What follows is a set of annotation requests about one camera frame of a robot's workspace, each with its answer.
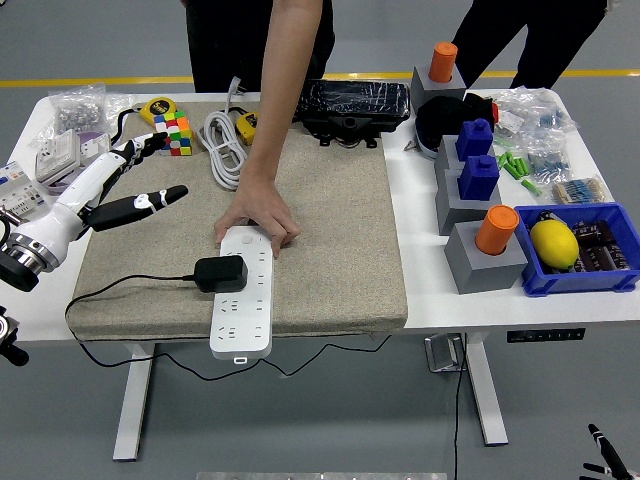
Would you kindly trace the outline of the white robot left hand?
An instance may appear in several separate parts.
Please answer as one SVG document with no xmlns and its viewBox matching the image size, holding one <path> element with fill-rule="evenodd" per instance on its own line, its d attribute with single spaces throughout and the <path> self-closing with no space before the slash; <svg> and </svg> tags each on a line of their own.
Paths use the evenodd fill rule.
<svg viewBox="0 0 640 480">
<path fill-rule="evenodd" d="M 84 232 L 97 232 L 143 220 L 185 197 L 189 190 L 176 185 L 106 202 L 120 177 L 166 143 L 165 133 L 145 134 L 99 156 L 59 196 L 42 218 L 15 228 L 6 241 L 6 253 L 30 253 L 44 270 L 58 267 L 71 242 Z"/>
</svg>

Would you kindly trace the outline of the person's left hand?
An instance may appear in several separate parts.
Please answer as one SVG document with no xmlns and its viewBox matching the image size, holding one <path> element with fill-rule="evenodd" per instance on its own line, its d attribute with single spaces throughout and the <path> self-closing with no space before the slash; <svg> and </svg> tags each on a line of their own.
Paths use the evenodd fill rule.
<svg viewBox="0 0 640 480">
<path fill-rule="evenodd" d="M 271 240 L 273 256 L 291 243 L 301 228 L 276 189 L 273 178 L 243 173 L 235 196 L 226 212 L 215 222 L 216 241 L 220 243 L 232 226 L 242 220 L 254 221 Z"/>
</svg>

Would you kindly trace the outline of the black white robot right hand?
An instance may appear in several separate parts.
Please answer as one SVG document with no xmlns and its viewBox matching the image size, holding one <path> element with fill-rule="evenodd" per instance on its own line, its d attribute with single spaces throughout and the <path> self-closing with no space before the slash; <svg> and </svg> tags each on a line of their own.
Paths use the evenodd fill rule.
<svg viewBox="0 0 640 480">
<path fill-rule="evenodd" d="M 583 468 L 587 471 L 609 476 L 613 479 L 638 479 L 639 473 L 628 470 L 618 455 L 616 449 L 593 423 L 588 424 L 588 430 L 599 448 L 600 454 L 605 462 L 605 466 L 593 463 L 584 463 Z"/>
</svg>

